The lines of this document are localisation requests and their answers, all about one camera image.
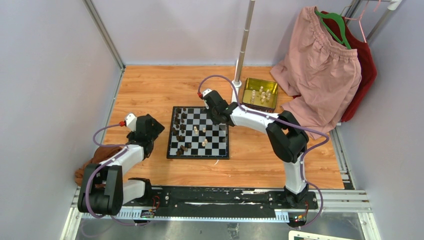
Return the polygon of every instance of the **pink hanger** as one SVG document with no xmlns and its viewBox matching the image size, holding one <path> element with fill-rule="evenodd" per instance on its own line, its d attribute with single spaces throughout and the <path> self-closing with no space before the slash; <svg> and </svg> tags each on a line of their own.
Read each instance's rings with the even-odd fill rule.
<svg viewBox="0 0 424 240">
<path fill-rule="evenodd" d="M 373 12 L 375 12 L 379 8 L 381 2 L 382 2 L 382 0 L 378 0 L 377 6 L 374 8 L 374 11 Z M 345 17 L 345 19 L 349 19 L 349 20 L 358 20 L 360 32 L 362 33 L 363 41 L 365 43 L 367 43 L 367 39 L 365 38 L 364 30 L 362 29 L 361 19 L 364 16 L 365 10 L 367 9 L 369 3 L 370 3 L 369 0 L 366 1 L 365 7 L 363 8 L 363 10 L 362 10 L 362 12 L 361 12 L 361 14 L 359 15 L 358 18 Z"/>
</svg>

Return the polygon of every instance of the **wooden table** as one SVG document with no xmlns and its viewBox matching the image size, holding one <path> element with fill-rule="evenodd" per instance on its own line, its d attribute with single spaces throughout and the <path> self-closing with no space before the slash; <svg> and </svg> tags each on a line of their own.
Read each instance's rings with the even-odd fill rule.
<svg viewBox="0 0 424 240">
<path fill-rule="evenodd" d="M 247 77 L 273 81 L 270 67 L 244 67 Z M 230 160 L 167 159 L 167 145 L 173 106 L 204 106 L 197 95 L 199 82 L 212 74 L 234 77 L 233 66 L 128 66 L 116 98 L 109 124 L 119 123 L 132 112 L 150 114 L 165 130 L 154 142 L 151 156 L 134 166 L 126 178 L 147 178 L 153 185 L 282 188 L 285 185 L 283 162 L 278 159 L 266 134 L 245 127 L 231 127 Z M 231 101 L 231 87 L 223 79 L 211 78 L 203 90 L 217 90 Z M 278 105 L 288 102 L 282 89 Z M 105 144 L 126 143 L 126 127 L 107 131 Z M 312 146 L 323 139 L 310 140 Z M 311 151 L 305 158 L 307 179 L 324 189 L 343 189 L 342 177 L 331 142 Z"/>
</svg>

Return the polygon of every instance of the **clothes hanger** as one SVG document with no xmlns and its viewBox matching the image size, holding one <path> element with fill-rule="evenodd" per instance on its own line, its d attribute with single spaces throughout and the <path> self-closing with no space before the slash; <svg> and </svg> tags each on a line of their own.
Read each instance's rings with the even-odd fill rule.
<svg viewBox="0 0 424 240">
<path fill-rule="evenodd" d="M 327 29 L 327 31 L 333 36 L 333 38 L 339 43 L 339 44 L 344 44 L 346 46 L 347 49 L 352 49 L 351 46 L 349 45 L 348 40 L 346 39 L 346 26 L 345 26 L 345 20 L 343 20 L 342 16 L 334 13 L 334 12 L 330 12 L 327 14 L 321 13 L 319 12 L 317 9 L 315 9 L 315 14 L 320 17 L 321 23 L 324 25 L 324 27 Z M 331 29 L 327 26 L 327 24 L 324 23 L 323 19 L 332 19 L 334 20 L 338 27 L 340 28 L 340 35 L 341 35 L 341 40 L 336 36 L 336 34 L 331 31 Z"/>
<path fill-rule="evenodd" d="M 373 12 L 375 12 L 379 8 L 381 2 L 382 2 L 382 0 L 378 0 L 377 6 L 374 8 Z M 344 19 L 349 19 L 349 20 L 358 20 L 360 32 L 362 33 L 364 43 L 367 43 L 367 38 L 365 37 L 364 29 L 362 28 L 362 24 L 361 24 L 361 20 L 362 20 L 362 17 L 364 16 L 365 10 L 367 9 L 369 3 L 370 3 L 369 0 L 366 1 L 365 7 L 363 8 L 363 10 L 362 10 L 362 12 L 361 12 L 361 14 L 359 15 L 358 18 L 349 18 L 349 17 L 344 18 Z"/>
</svg>

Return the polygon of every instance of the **white wall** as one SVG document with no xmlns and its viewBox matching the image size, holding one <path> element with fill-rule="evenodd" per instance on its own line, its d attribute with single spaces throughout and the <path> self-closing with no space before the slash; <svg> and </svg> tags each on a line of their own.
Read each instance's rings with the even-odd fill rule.
<svg viewBox="0 0 424 240">
<path fill-rule="evenodd" d="M 56 240 L 120 71 L 83 1 L 0 3 L 0 239 Z"/>
<path fill-rule="evenodd" d="M 234 65 L 249 0 L 94 0 L 129 65 Z M 257 0 L 246 65 L 271 65 L 287 52 L 301 8 L 340 13 L 351 0 Z"/>
<path fill-rule="evenodd" d="M 423 234 L 423 9 L 424 1 L 404 1 L 371 43 L 377 79 L 340 128 L 383 240 Z"/>
</svg>

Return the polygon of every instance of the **brown cloth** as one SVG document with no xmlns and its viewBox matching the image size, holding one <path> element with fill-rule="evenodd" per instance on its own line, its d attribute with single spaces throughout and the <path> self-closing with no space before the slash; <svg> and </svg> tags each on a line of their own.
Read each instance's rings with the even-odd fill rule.
<svg viewBox="0 0 424 240">
<path fill-rule="evenodd" d="M 106 146 L 100 146 L 97 148 L 97 150 L 94 153 L 94 156 L 90 161 L 84 163 L 84 165 L 75 171 L 75 183 L 81 187 L 83 184 L 83 176 L 84 176 L 84 169 L 86 169 L 87 165 L 89 164 L 98 164 L 104 160 L 107 160 L 111 157 L 113 157 L 115 154 L 119 153 L 119 151 L 122 150 L 122 147 L 120 146 L 113 146 L 113 147 L 106 147 Z"/>
</svg>

